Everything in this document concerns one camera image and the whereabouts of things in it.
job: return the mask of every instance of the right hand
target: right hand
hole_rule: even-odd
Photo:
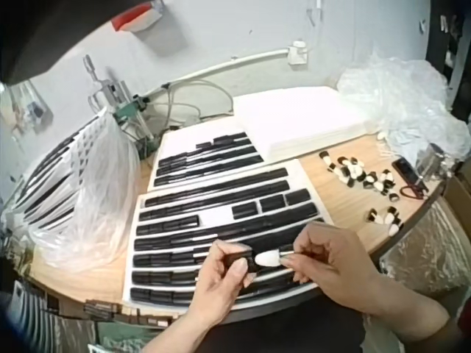
[[[383,277],[354,232],[309,223],[294,241],[294,252],[281,259],[285,267],[295,270],[294,281],[312,280],[340,305],[377,312]]]

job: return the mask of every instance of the clear plastic bag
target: clear plastic bag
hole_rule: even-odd
[[[429,143],[459,160],[471,149],[466,124],[446,110],[445,78],[424,60],[373,56],[365,66],[347,69],[337,89],[369,115],[376,130],[386,133],[390,149],[412,165]]]
[[[70,148],[67,159],[71,191],[64,193],[77,200],[72,218],[60,231],[29,227],[45,261],[70,272],[109,263],[124,250],[138,192],[135,147],[111,115],[93,124]]]

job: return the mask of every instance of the pipe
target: pipe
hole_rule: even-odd
[[[194,79],[196,77],[200,77],[200,76],[210,74],[214,71],[224,70],[224,69],[230,68],[232,66],[237,66],[237,65],[240,65],[240,64],[249,63],[251,61],[256,61],[256,60],[260,60],[260,59],[266,59],[266,58],[269,58],[269,57],[278,57],[280,55],[288,55],[288,48],[278,49],[278,50],[274,50],[274,51],[267,51],[265,53],[250,55],[248,57],[241,57],[241,58],[238,58],[238,59],[227,61],[225,63],[210,66],[209,68],[203,68],[202,70],[193,72],[192,74],[182,76],[179,79],[176,79],[176,80],[173,80],[173,81],[170,81],[170,82],[178,82],[178,81],[185,81],[185,80],[189,80],[189,79]],[[160,90],[162,90],[162,88],[159,87],[157,89],[154,89],[154,90],[146,93],[144,96],[146,96],[146,97],[151,96],[153,94],[156,94]]]

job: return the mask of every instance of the finger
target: finger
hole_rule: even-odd
[[[215,240],[211,245],[208,255],[199,270],[201,282],[210,284],[215,277],[222,278],[225,272],[222,260],[226,254],[245,252],[250,249],[249,246],[240,243],[226,243],[221,240]]]
[[[221,292],[226,298],[235,298],[243,285],[249,265],[247,259],[240,258],[236,260],[227,270],[224,279],[221,282]]]
[[[310,249],[311,246],[328,245],[337,229],[321,222],[307,224],[293,243],[295,252],[302,252],[303,249]]]
[[[332,275],[332,266],[321,263],[315,259],[301,254],[290,254],[280,259],[285,267],[300,272],[314,282],[321,282],[325,277]]]
[[[250,286],[253,282],[253,280],[256,278],[257,274],[248,274],[245,276],[244,278],[244,281],[243,281],[243,285],[244,285],[244,288],[247,288],[248,286]]]
[[[300,274],[299,272],[294,272],[293,282],[299,282],[301,277],[302,277],[302,274]]]
[[[209,249],[207,259],[222,261],[225,255],[237,254],[250,250],[250,247],[240,243],[227,243],[222,240],[215,240]]]

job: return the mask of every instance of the white wall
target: white wall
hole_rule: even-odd
[[[114,32],[106,24],[52,70],[32,80],[54,119],[43,131],[21,139],[23,151],[7,141],[5,132],[0,135],[0,195],[5,197],[12,190],[7,175],[17,177],[92,117],[86,98],[93,85],[82,65],[85,54],[92,57],[99,76],[112,71],[133,93],[145,93],[231,57],[285,48],[299,39],[308,43],[306,68],[295,71],[286,59],[278,58],[208,77],[236,96],[270,88],[334,85],[347,65],[365,61],[373,50],[383,56],[425,58],[428,33],[419,32],[419,21],[428,21],[429,0],[323,0],[322,20],[317,16],[316,0],[165,3],[166,13],[151,29],[132,34]],[[178,94],[176,100],[195,103],[205,114],[227,106],[227,100],[213,90],[182,89]]]

